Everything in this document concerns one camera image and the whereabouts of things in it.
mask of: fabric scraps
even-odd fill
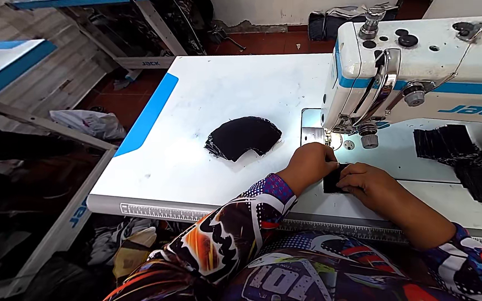
[[[451,166],[462,186],[482,203],[482,151],[465,125],[449,124],[435,130],[414,130],[416,155]]]
[[[281,136],[282,132],[269,120],[242,117],[228,121],[213,131],[205,149],[212,155],[235,162],[249,149],[263,156]]]
[[[323,193],[348,193],[341,188],[337,188],[336,184],[339,182],[341,171],[349,164],[351,163],[340,163],[338,169],[323,178]]]

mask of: curved black fabric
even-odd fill
[[[235,162],[249,149],[264,155],[281,136],[282,132],[269,120],[248,116],[223,123],[209,135],[205,148]]]

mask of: measuring tape strip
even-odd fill
[[[124,215],[152,217],[159,220],[171,220],[179,222],[198,222],[202,217],[211,212],[209,210],[178,209],[151,205],[138,205],[132,203],[120,203],[120,211]],[[397,229],[373,228],[357,225],[289,219],[282,220],[278,229],[286,231],[319,230],[361,239],[372,239],[392,243],[408,243],[408,240],[403,235],[403,232]],[[473,237],[473,239],[482,243],[482,237]]]

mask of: jack logo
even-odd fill
[[[438,110],[440,113],[458,113],[458,114],[479,114],[482,115],[482,106],[465,106],[460,105],[451,110]]]
[[[159,62],[143,62],[143,66],[159,66]]]

